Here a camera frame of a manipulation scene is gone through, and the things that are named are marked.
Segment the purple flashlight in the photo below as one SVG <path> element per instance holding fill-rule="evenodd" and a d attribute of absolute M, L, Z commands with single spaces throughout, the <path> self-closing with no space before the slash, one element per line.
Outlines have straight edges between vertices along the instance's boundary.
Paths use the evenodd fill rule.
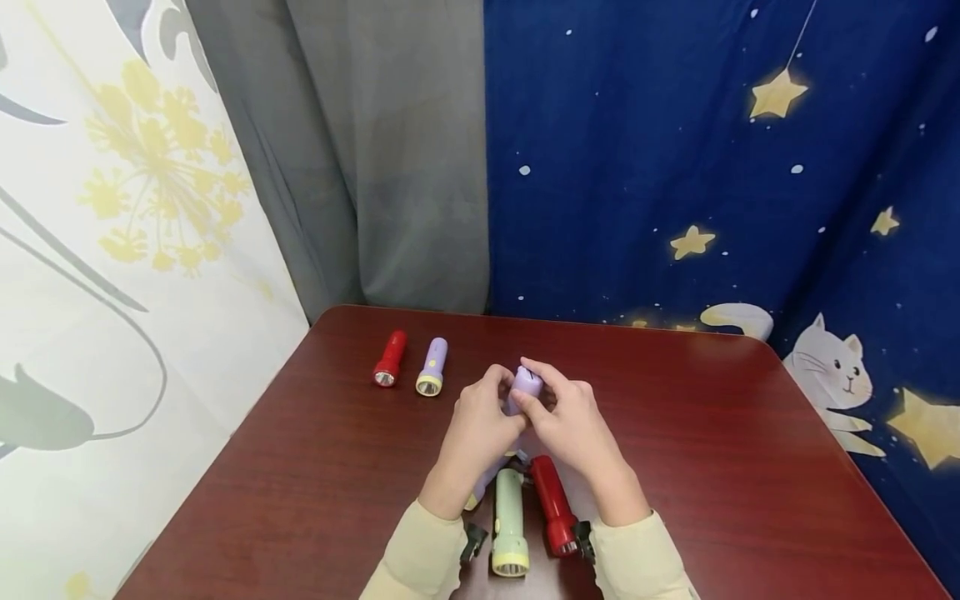
<path fill-rule="evenodd" d="M 417 393 L 421 396 L 436 396 L 444 386 L 446 349 L 447 345 L 444 338 L 434 338 L 433 342 L 430 342 L 430 349 L 426 352 L 426 360 L 423 361 L 423 371 L 417 377 Z"/>
<path fill-rule="evenodd" d="M 521 392 L 526 392 L 530 396 L 540 397 L 540 392 L 543 390 L 543 380 L 538 376 L 527 370 L 526 367 L 520 367 L 516 370 L 516 377 L 514 377 L 514 385 L 511 386 L 510 391 L 520 390 Z M 504 407 L 504 413 L 508 417 L 513 415 L 519 415 L 520 409 L 516 406 L 514 399 L 511 397 L 511 394 L 507 394 L 507 403 Z M 483 499 L 484 493 L 487 492 L 487 486 L 491 481 L 496 477 L 496 474 L 503 468 L 504 465 L 510 461 L 511 458 L 516 456 L 519 452 L 520 442 L 517 441 L 514 447 L 500 457 L 492 467 L 484 471 L 484 474 L 480 476 L 480 480 L 477 481 L 476 485 L 473 486 L 473 493 L 470 494 L 470 498 L 467 500 L 466 510 L 472 511 L 480 504 L 480 500 Z"/>

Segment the curtain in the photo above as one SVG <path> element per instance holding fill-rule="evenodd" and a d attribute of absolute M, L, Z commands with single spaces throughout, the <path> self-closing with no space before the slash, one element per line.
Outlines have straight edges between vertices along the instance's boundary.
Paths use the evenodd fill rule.
<path fill-rule="evenodd" d="M 482 5 L 191 0 L 307 317 L 482 312 Z"/>
<path fill-rule="evenodd" d="M 960 9 L 485 10 L 491 311 L 769 340 L 960 595 Z"/>
<path fill-rule="evenodd" d="M 111 597 L 306 332 L 178 0 L 0 3 L 0 597 Z"/>

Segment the sleeve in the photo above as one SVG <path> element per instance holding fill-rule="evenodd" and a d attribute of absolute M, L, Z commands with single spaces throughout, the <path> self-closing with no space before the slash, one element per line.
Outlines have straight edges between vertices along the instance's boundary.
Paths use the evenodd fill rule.
<path fill-rule="evenodd" d="M 700 600 L 659 514 L 625 527 L 597 522 L 590 541 L 604 600 Z"/>
<path fill-rule="evenodd" d="M 360 600 L 446 600 L 460 586 L 467 544 L 461 519 L 430 514 L 418 501 L 407 508 Z"/>

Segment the flashlight body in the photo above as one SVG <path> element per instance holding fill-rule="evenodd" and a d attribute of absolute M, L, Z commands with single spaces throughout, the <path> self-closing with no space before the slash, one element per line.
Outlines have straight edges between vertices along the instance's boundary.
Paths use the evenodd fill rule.
<path fill-rule="evenodd" d="M 387 347 L 383 349 L 383 357 L 373 367 L 373 383 L 381 388 L 391 388 L 400 374 L 400 360 L 407 347 L 407 334 L 401 330 L 394 331 L 387 340 Z"/>
<path fill-rule="evenodd" d="M 436 396 L 444 386 L 444 363 L 447 343 L 444 338 L 434 338 L 423 361 L 423 371 L 417 377 L 417 392 L 421 396 Z"/>
<path fill-rule="evenodd" d="M 501 577 L 522 577 L 530 570 L 530 550 L 523 538 L 523 475 L 504 468 L 496 475 L 491 567 Z"/>
<path fill-rule="evenodd" d="M 543 380 L 527 370 L 525 367 L 520 367 L 516 370 L 514 385 L 510 387 L 510 390 L 511 392 L 513 390 L 521 390 L 530 396 L 539 397 L 540 392 L 543 390 Z M 520 414 L 520 408 L 516 405 L 516 402 L 514 402 L 510 394 L 507 394 L 507 402 L 503 412 L 506 413 L 508 417 Z M 472 511 L 477 507 L 478 504 L 480 504 L 480 500 L 483 499 L 484 493 L 487 491 L 487 486 L 491 481 L 493 481 L 493 478 L 496 477 L 496 474 L 503 468 L 503 466 L 510 461 L 511 457 L 516 455 L 518 450 L 519 441 L 517 441 L 517 443 L 514 444 L 514 446 L 511 447 L 510 450 L 508 450 L 500 460 L 484 471 L 484 474 L 480 476 L 479 481 L 477 481 L 476 485 L 473 486 L 473 493 L 470 494 L 470 498 L 467 500 L 467 506 L 465 507 L 465 510 Z"/>
<path fill-rule="evenodd" d="M 566 500 L 564 484 L 560 481 L 557 467 L 553 459 L 542 455 L 535 458 L 530 465 L 530 475 L 533 477 L 540 505 L 546 516 L 546 537 L 550 542 L 550 550 L 554 556 L 570 556 L 577 551 L 577 539 L 573 534 L 573 526 L 577 518 L 570 510 L 570 503 Z"/>

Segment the gray curtain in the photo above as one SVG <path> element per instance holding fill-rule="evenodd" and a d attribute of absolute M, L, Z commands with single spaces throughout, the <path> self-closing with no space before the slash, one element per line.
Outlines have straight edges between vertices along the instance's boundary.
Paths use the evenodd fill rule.
<path fill-rule="evenodd" d="M 188 0 L 307 318 L 484 310 L 482 0 Z"/>

